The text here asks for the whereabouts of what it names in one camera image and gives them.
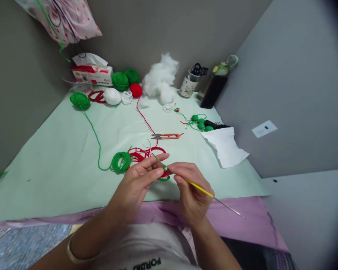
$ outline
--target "table surface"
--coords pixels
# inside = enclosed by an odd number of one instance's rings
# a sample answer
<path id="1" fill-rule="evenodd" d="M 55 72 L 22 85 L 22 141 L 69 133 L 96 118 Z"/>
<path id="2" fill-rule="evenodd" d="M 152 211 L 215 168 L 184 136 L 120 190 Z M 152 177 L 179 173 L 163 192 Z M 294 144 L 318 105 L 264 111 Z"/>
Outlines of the table surface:
<path id="1" fill-rule="evenodd" d="M 8 166 L 8 174 L 0 183 L 0 221 L 52 217 L 102 207 L 114 194 L 123 175 L 98 169 L 99 145 L 84 113 L 72 106 L 71 95 L 65 96 Z M 187 118 L 204 113 L 210 121 L 221 122 L 215 108 L 200 108 L 195 96 L 185 99 L 178 95 L 174 102 Z M 233 168 L 221 168 L 216 151 L 200 132 L 180 123 L 185 120 L 183 116 L 164 112 L 157 100 L 150 100 L 149 105 L 140 111 L 156 133 L 184 132 L 179 139 L 159 141 L 158 146 L 171 155 L 165 164 L 195 163 L 218 198 L 267 195 L 247 160 Z M 102 168 L 109 167 L 112 157 L 128 151 L 131 145 L 142 149 L 143 144 L 149 146 L 147 139 L 152 132 L 133 106 L 120 104 L 115 108 L 92 102 L 86 113 L 101 143 Z M 170 179 L 154 182 L 145 201 L 178 198 L 179 190 Z"/>

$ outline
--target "crochet hook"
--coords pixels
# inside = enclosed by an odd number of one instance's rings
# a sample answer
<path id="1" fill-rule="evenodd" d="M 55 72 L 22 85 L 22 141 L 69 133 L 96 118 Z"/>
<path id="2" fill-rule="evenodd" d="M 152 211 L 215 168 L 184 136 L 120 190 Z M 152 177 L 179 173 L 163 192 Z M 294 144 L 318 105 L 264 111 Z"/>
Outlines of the crochet hook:
<path id="1" fill-rule="evenodd" d="M 201 188 L 200 186 L 198 186 L 197 184 L 189 181 L 188 179 L 185 179 L 186 182 L 188 182 L 189 184 L 193 185 L 194 187 L 196 187 L 197 189 L 199 189 L 201 192 L 207 194 L 209 197 L 212 197 L 214 200 L 220 202 L 221 204 L 223 204 L 226 208 L 229 208 L 230 210 L 232 210 L 234 213 L 236 213 L 237 215 L 241 216 L 242 218 L 245 219 L 244 216 L 242 216 L 239 212 L 235 211 L 233 208 L 227 206 L 226 204 L 222 203 L 221 201 L 219 201 L 216 197 L 214 197 L 213 195 L 211 195 L 208 191 L 206 191 L 205 189 Z"/>

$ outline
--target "gray wall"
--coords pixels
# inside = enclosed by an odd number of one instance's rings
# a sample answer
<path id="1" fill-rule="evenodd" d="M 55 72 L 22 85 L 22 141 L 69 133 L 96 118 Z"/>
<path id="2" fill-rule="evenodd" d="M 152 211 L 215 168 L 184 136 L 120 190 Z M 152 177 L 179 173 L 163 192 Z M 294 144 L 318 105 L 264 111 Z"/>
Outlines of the gray wall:
<path id="1" fill-rule="evenodd" d="M 237 52 L 216 108 L 262 177 L 338 169 L 338 14 L 274 0 Z M 278 130 L 256 138 L 271 120 Z"/>
<path id="2" fill-rule="evenodd" d="M 338 170 L 263 183 L 272 194 L 263 200 L 298 268 L 338 269 Z"/>
<path id="3" fill-rule="evenodd" d="M 161 53 L 170 52 L 180 64 L 174 82 L 180 87 L 191 65 L 200 62 L 212 69 L 234 54 L 271 1 L 90 1 L 103 37 L 82 44 L 114 71 L 132 67 L 141 78 Z"/>
<path id="4" fill-rule="evenodd" d="M 38 21 L 0 1 L 0 173 L 68 91 L 69 67 Z"/>

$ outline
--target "tissue box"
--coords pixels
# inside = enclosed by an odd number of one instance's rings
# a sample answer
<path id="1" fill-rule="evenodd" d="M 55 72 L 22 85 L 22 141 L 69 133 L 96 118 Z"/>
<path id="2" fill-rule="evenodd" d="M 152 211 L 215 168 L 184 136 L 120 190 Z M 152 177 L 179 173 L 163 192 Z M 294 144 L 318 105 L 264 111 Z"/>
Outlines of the tissue box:
<path id="1" fill-rule="evenodd" d="M 113 86 L 113 68 L 97 67 L 94 65 L 74 66 L 72 72 L 78 81 L 91 80 L 93 85 Z"/>

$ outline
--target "hand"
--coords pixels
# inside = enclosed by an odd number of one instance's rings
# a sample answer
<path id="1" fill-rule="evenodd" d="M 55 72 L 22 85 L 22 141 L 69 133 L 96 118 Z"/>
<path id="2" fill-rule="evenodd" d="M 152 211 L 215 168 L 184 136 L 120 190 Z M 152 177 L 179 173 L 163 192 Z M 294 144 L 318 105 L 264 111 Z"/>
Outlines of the hand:
<path id="1" fill-rule="evenodd" d="M 168 153 L 157 155 L 160 161 L 168 157 Z M 134 221 L 150 184 L 164 173 L 158 160 L 155 157 L 150 157 L 127 170 L 104 210 L 106 220 L 112 220 L 118 226 L 126 226 Z"/>
<path id="2" fill-rule="evenodd" d="M 168 165 L 168 168 L 169 174 L 175 174 L 174 180 L 180 190 L 180 206 L 183 216 L 190 227 L 199 226 L 205 220 L 205 215 L 213 199 L 186 182 L 185 179 L 202 187 L 213 196 L 214 191 L 194 163 L 177 162 Z"/>

